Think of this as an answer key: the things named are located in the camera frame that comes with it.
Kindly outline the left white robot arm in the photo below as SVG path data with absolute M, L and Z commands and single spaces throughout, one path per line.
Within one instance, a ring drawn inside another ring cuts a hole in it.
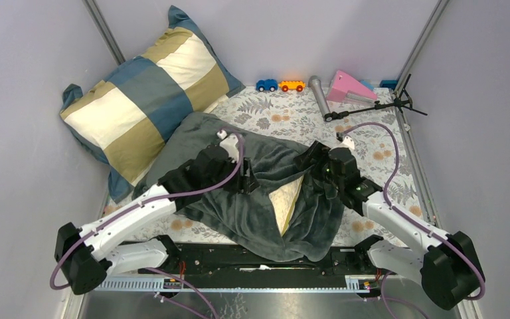
M 244 136 L 231 129 L 217 132 L 219 142 L 202 149 L 159 178 L 142 195 L 107 217 L 76 227 L 69 222 L 57 231 L 56 266 L 49 286 L 70 288 L 75 295 L 100 286 L 108 276 L 159 268 L 170 273 L 179 266 L 179 256 L 168 237 L 125 244 L 135 231 L 152 221 L 178 212 L 217 189 L 249 194 L 258 187 L 245 157 Z

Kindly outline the zebra and grey pillowcase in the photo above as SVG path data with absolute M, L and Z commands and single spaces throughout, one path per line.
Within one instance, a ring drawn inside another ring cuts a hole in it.
M 213 114 L 189 114 L 135 187 L 132 197 L 142 195 L 168 171 L 195 159 L 202 149 L 219 141 L 216 133 L 220 129 L 230 127 Z M 233 130 L 244 137 L 245 156 L 250 159 L 258 188 L 248 195 L 216 189 L 178 210 L 178 214 L 204 223 L 265 259 L 322 259 L 339 230 L 345 206 L 332 185 L 295 166 L 295 157 L 304 153 L 307 146 L 240 128 Z M 298 178 L 302 179 L 301 188 L 292 219 L 286 233 L 281 234 L 270 193 Z

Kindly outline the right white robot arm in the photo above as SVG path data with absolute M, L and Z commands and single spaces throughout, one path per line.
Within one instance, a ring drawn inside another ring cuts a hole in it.
M 351 138 L 330 148 L 315 141 L 294 160 L 300 170 L 332 185 L 349 209 L 390 231 L 404 244 L 398 247 L 378 235 L 355 245 L 354 263 L 365 274 L 381 268 L 419 284 L 439 308 L 451 310 L 474 292 L 482 292 L 485 277 L 472 240 L 463 232 L 450 234 L 391 201 L 387 192 L 361 175 L 351 153 Z

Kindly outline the cream pillow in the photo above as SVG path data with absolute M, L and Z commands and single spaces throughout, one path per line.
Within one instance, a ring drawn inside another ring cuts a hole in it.
M 289 228 L 296 201 L 301 191 L 302 182 L 303 176 L 269 193 L 269 199 L 274 209 L 276 224 L 281 236 L 284 236 Z

